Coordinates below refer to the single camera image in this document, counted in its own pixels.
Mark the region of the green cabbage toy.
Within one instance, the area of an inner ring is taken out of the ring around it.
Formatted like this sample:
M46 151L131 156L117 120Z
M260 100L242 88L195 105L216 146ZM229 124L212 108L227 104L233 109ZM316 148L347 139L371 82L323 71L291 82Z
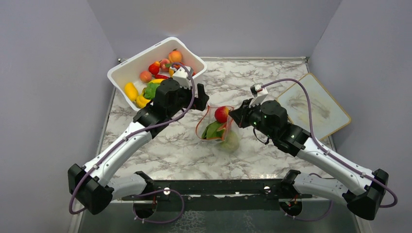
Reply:
M234 132L230 131L225 140L219 144L219 149L227 153L233 153L240 147L240 138Z

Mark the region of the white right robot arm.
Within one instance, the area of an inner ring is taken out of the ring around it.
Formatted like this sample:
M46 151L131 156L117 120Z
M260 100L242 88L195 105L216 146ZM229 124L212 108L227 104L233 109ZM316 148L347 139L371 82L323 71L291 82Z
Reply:
M275 101L251 107L250 100L229 116L239 128L253 127L271 140L280 151L310 162L331 175L330 179L313 177L290 170L282 179L281 193L314 195L346 204L356 216L374 220L385 195L389 175L382 169L371 171L336 154L303 128L288 122L287 110Z

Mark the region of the clear zip bag orange zipper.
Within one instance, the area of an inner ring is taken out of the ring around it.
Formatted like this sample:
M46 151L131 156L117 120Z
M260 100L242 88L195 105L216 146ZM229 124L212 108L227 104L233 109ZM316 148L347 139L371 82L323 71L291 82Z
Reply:
M206 113L195 128L198 138L226 153L237 151L240 147L240 136L238 125L229 116L232 110L233 106L208 105Z

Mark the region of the green leafy vegetable toy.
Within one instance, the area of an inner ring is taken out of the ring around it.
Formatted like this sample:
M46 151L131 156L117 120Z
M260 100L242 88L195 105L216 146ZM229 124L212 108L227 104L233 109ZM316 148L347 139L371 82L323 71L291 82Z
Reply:
M203 131L201 138L205 140L222 139L225 132L225 124L214 121Z

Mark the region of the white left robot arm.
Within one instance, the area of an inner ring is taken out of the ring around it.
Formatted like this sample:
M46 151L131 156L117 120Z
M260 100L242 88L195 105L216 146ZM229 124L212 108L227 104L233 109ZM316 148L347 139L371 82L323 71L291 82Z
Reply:
M188 89L174 79L163 80L155 98L140 109L127 129L109 147L83 166L73 164L68 170L69 212L75 200L96 215L111 201L130 195L147 199L152 195L151 179L143 172L114 178L117 170L142 146L154 139L169 124L181 119L189 110L206 109L209 96L199 83Z

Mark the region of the red apple toy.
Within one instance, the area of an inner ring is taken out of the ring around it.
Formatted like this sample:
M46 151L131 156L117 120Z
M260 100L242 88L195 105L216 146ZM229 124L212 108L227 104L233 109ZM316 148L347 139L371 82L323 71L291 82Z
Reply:
M218 123L226 123L229 116L229 108L226 106L218 107L215 110L214 117Z

